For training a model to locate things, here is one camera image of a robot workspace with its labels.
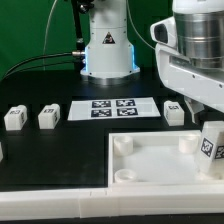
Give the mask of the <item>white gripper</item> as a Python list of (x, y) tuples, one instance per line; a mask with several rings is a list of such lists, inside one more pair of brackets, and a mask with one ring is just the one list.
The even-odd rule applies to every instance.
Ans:
[(162, 44), (156, 45), (155, 53), (162, 83), (186, 96), (184, 101), (194, 124), (200, 123), (204, 105), (224, 113), (224, 70), (198, 69), (176, 50)]

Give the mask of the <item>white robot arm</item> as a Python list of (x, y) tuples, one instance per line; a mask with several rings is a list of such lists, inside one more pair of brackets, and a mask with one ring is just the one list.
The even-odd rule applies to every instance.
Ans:
[[(127, 8), (128, 0), (93, 0), (84, 79), (118, 85), (138, 77)], [(191, 112), (224, 113), (224, 0), (173, 0), (172, 11), (150, 27), (160, 80), (185, 96)]]

